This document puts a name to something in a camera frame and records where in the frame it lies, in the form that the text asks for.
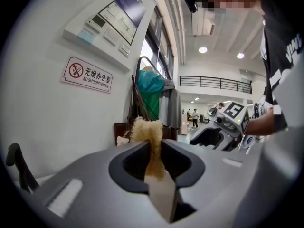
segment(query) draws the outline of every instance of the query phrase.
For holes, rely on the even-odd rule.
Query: black handle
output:
[[[148,185],[143,182],[149,161],[150,142],[144,142],[114,157],[109,164],[109,174],[125,191],[149,194]]]
[[[39,187],[39,184],[36,182],[23,158],[19,144],[13,143],[9,146],[9,151],[8,155],[6,156],[5,163],[7,166],[16,165],[19,171],[19,183],[22,189],[29,192],[29,188],[31,190],[35,190]]]
[[[176,190],[193,186],[205,171],[202,159],[179,147],[177,141],[162,140],[161,143],[161,160],[175,181]]]

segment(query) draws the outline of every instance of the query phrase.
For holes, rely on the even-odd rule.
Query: white strip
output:
[[[281,114],[282,114],[281,107],[278,104],[274,105],[274,115],[281,115]]]
[[[240,162],[240,161],[235,161],[235,160],[232,160],[232,159],[228,159],[228,158],[223,158],[222,160],[224,163],[228,164],[228,165],[233,165],[233,166],[236,166],[236,167],[241,167],[243,162]]]
[[[80,192],[82,186],[82,181],[72,179],[50,203],[48,209],[63,218]]]
[[[268,110],[269,108],[273,108],[274,106],[272,104],[268,103],[267,101],[265,101],[264,107],[266,107],[266,109]]]
[[[281,78],[281,71],[280,69],[278,69],[269,80],[271,87],[274,86],[277,83],[277,81],[280,80],[280,78]]]

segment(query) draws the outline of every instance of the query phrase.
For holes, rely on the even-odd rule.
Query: window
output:
[[[152,25],[152,28],[154,31],[156,31],[156,21],[158,19],[159,15],[157,14],[156,10],[153,11],[150,24]]]
[[[168,41],[165,36],[165,30],[161,31],[161,54],[165,57],[166,63],[168,63],[168,56],[167,56],[167,50],[168,50]]]
[[[141,56],[148,57],[157,70],[168,79],[172,79],[173,54],[168,33],[163,23],[162,16],[157,6],[151,17],[147,34],[142,45]],[[142,60],[140,69],[150,64]]]
[[[143,40],[141,57],[146,56],[147,58],[150,59],[150,61],[152,61],[152,55],[153,55],[153,51],[152,51],[150,45],[148,44],[146,39]],[[140,70],[143,69],[145,66],[151,66],[151,65],[146,59],[143,59],[141,61]]]

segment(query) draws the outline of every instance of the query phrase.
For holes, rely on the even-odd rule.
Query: white wall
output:
[[[252,73],[246,72],[246,71],[241,70],[241,69],[240,69],[239,72],[240,72],[241,78],[247,79],[249,81],[253,80],[253,74]]]
[[[257,81],[257,80],[262,81],[262,82],[266,82],[266,77],[263,77],[263,76],[258,75],[258,74],[254,74],[252,81]]]
[[[178,86],[177,89],[181,93],[205,94],[205,95],[220,95],[226,97],[234,97],[240,99],[252,100],[252,95],[240,91],[217,89],[197,86]]]
[[[265,87],[266,87],[265,81],[256,80],[252,82],[251,88],[252,88],[253,105],[255,105],[255,103],[258,102],[261,96],[263,95]]]
[[[214,62],[188,61],[185,66],[179,66],[179,75],[217,77],[241,81],[239,67]]]
[[[207,110],[211,108],[211,106],[202,103],[191,103],[191,102],[181,102],[181,109],[185,110],[185,114],[187,113],[188,109],[191,110],[191,113],[194,112],[194,109],[197,109],[198,114],[204,115],[207,114]]]
[[[62,38],[68,22],[93,0],[33,0],[7,43],[0,78],[2,157],[19,143],[35,177],[53,174],[77,158],[114,145],[113,124],[125,120],[131,75],[155,2],[132,44],[125,74],[102,58]],[[110,94],[60,82],[69,54],[77,53],[114,75]]]

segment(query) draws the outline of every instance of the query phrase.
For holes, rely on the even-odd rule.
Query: sponge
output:
[[[150,162],[146,169],[146,176],[154,176],[161,181],[165,175],[165,168],[161,160],[162,122],[160,120],[147,122],[137,118],[133,124],[131,142],[150,141]]]

